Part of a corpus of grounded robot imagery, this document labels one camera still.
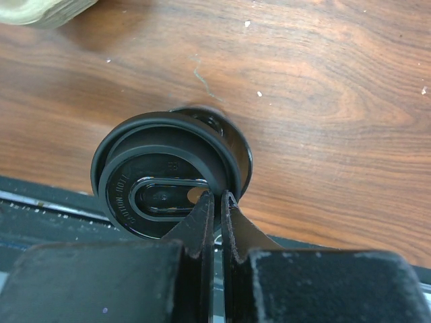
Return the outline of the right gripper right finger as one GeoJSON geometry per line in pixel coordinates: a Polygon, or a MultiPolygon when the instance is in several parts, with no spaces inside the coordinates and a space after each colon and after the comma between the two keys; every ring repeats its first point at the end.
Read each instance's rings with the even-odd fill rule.
{"type": "Polygon", "coordinates": [[[221,198],[224,308],[227,322],[256,322],[255,270],[250,253],[283,250],[245,217],[234,195],[226,190],[221,198]]]}

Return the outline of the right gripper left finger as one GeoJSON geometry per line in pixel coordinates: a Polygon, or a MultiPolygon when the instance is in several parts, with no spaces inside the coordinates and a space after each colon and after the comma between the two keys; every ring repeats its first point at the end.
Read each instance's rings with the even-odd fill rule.
{"type": "Polygon", "coordinates": [[[213,321],[215,201],[199,197],[192,211],[163,238],[183,247],[174,289],[173,322],[213,321]]]}

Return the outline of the black coffee lid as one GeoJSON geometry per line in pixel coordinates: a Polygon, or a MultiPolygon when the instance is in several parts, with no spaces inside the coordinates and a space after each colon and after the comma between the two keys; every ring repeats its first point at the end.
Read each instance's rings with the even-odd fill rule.
{"type": "Polygon", "coordinates": [[[115,127],[96,149],[92,190],[115,226],[140,238],[159,239],[195,203],[192,189],[239,199],[246,177],[218,120],[205,122],[190,108],[149,112],[115,127]]]}

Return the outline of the black coffee cup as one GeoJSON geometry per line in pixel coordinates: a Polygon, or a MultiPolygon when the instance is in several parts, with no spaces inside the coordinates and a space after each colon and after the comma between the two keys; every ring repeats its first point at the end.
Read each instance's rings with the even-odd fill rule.
{"type": "Polygon", "coordinates": [[[206,105],[181,106],[169,110],[182,115],[190,116],[206,124],[219,134],[230,148],[232,155],[236,158],[240,175],[240,193],[235,196],[238,202],[245,194],[253,173],[253,155],[251,147],[240,129],[217,108],[206,105]]]}

